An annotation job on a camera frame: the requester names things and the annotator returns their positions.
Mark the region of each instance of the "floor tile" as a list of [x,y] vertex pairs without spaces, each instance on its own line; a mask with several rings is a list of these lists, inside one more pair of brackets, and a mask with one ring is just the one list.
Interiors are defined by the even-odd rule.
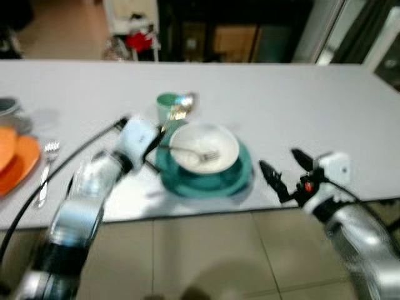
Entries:
[[253,296],[253,297],[245,297],[246,300],[281,300],[279,293],[269,293],[265,295]]
[[275,288],[249,213],[154,222],[155,294],[179,299],[194,291],[234,299]]
[[388,225],[400,218],[400,201],[392,204],[372,202],[368,206],[382,219],[384,224]]
[[144,299],[151,295],[153,224],[103,224],[82,272],[78,299]]
[[348,275],[312,216],[300,209],[253,215],[280,289]]
[[349,282],[298,289],[281,293],[282,300],[356,300]]
[[18,39],[27,59],[101,59],[109,37],[103,5],[83,0],[32,3],[34,19]]
[[[40,230],[22,230],[13,234],[0,267],[0,281],[6,283],[9,288],[15,289],[18,286],[31,262],[33,250],[41,233]],[[5,231],[0,231],[0,243],[5,234]]]

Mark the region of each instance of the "orange plate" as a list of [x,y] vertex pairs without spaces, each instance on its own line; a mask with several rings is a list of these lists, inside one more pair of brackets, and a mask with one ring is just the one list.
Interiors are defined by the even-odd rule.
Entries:
[[20,136],[17,139],[15,156],[0,172],[0,196],[7,194],[26,177],[39,157],[39,143],[29,136]]
[[0,172],[10,163],[17,148],[17,132],[9,127],[0,127]]

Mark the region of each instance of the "tableware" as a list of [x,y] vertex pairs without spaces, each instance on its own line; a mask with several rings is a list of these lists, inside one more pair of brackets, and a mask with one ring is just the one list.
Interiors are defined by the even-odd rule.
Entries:
[[0,172],[0,196],[7,194],[26,177],[39,157],[40,146],[35,139],[29,136],[18,137],[14,157]]
[[[60,152],[60,143],[53,140],[49,141],[44,146],[44,158],[46,159],[46,165],[42,172],[42,178],[40,180],[40,185],[42,185],[45,180],[47,179],[50,171],[50,166],[54,160],[58,157]],[[44,203],[46,203],[46,198],[48,195],[48,184],[45,183],[42,189],[40,190],[39,197],[36,199],[34,207],[35,208],[42,208]]]
[[0,172],[10,163],[17,148],[17,133],[13,128],[0,127]]
[[[161,144],[169,140],[183,120],[173,121],[171,132],[167,133]],[[236,194],[245,188],[252,179],[253,165],[249,151],[239,142],[239,157],[227,170],[213,174],[195,174],[182,168],[169,151],[157,149],[156,167],[161,170],[160,177],[164,187],[174,194],[189,198],[217,198]]]
[[24,134],[31,130],[32,122],[16,99],[4,97],[0,98],[0,126],[11,127]]
[[214,159],[218,159],[219,154],[217,151],[209,151],[205,153],[198,152],[193,149],[186,149],[186,148],[181,148],[181,147],[171,147],[167,145],[159,145],[158,146],[161,149],[166,149],[166,150],[178,150],[178,151],[187,151],[190,153],[193,153],[198,156],[201,162],[206,162],[206,161],[212,161]]
[[178,95],[174,93],[164,93],[157,98],[157,112],[159,123],[163,124],[165,130],[166,124],[170,120],[180,120],[193,110],[196,95],[192,92]]
[[158,121],[164,124],[170,118],[171,110],[176,105],[177,94],[166,92],[157,97]]
[[217,152],[217,159],[204,162],[188,151],[171,150],[172,157],[181,167],[198,174],[222,172],[231,167],[239,156],[239,143],[235,136],[214,124],[190,123],[181,126],[171,136],[169,146],[193,149],[199,153]]

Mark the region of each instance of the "fork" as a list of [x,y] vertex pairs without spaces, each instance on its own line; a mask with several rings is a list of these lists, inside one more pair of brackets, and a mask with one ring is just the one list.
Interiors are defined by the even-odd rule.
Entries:
[[205,152],[205,153],[200,153],[200,152],[198,152],[196,150],[193,150],[193,149],[175,147],[175,146],[168,146],[168,145],[159,145],[158,148],[168,149],[168,150],[187,151],[187,152],[194,153],[195,155],[198,156],[198,158],[200,159],[200,161],[202,163],[205,163],[207,161],[214,161],[214,160],[219,158],[218,151],[208,151],[208,152]]
[[[42,178],[40,180],[40,185],[47,179],[50,171],[50,166],[54,160],[58,157],[60,152],[60,143],[52,140],[49,141],[46,145],[44,145],[44,157],[46,159],[46,165],[43,169]],[[46,182],[42,189],[40,190],[39,197],[34,203],[34,207],[36,209],[42,208],[44,203],[46,202],[46,198],[48,195],[48,183]]]

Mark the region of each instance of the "white bowl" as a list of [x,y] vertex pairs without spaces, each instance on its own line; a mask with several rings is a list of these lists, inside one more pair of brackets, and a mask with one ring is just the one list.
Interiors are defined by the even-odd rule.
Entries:
[[226,128],[213,124],[184,125],[171,136],[169,146],[192,149],[203,154],[216,151],[217,159],[204,162],[192,152],[171,150],[172,157],[181,167],[199,174],[222,172],[230,168],[239,156],[239,143],[235,136]]

